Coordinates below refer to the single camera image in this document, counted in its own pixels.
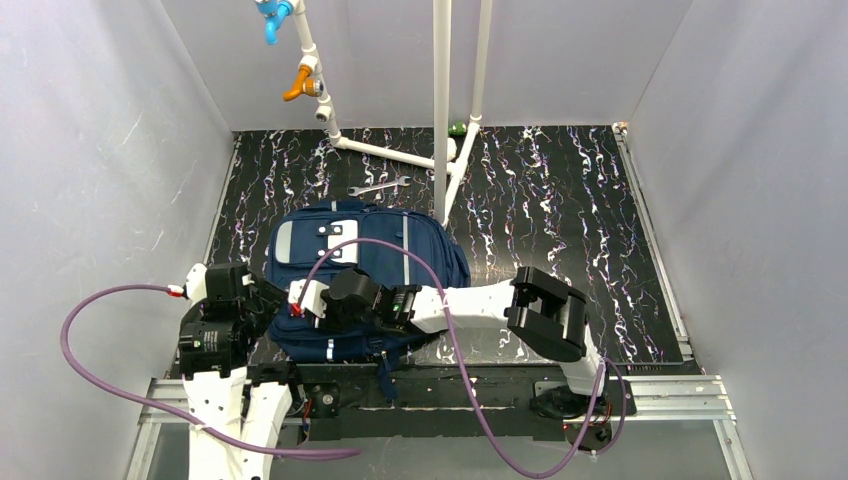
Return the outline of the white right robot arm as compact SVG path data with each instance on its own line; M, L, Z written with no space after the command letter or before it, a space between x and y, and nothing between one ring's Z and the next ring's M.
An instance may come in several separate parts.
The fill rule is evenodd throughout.
M387 287L348 268L327 285L310 282L303 298L316 327L328 331L401 340L449 329L507 329L559 365L566 384L550 398L562 417L589 401L599 403L604 393L604 362L590 333L585 295L535 267L520 268L510 281L444 290Z

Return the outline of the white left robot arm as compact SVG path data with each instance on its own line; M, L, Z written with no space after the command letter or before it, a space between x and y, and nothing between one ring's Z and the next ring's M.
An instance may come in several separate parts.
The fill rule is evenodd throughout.
M179 370L189 412L191 479L267 479L286 412L288 369L250 372L256 341L288 299L244 263L194 265L180 324Z

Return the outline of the navy blue student backpack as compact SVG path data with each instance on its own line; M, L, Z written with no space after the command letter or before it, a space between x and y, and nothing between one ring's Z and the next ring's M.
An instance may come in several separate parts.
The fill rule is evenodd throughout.
M469 263L463 249L434 218L413 210L357 200L323 201L286 215L274 228L265 276L281 289L308 279L329 284L356 267L386 287L423 285L468 287ZM382 393L394 401L390 373L423 334L393 335L374 326L318 329L289 306L268 328L270 339L296 363L374 360Z

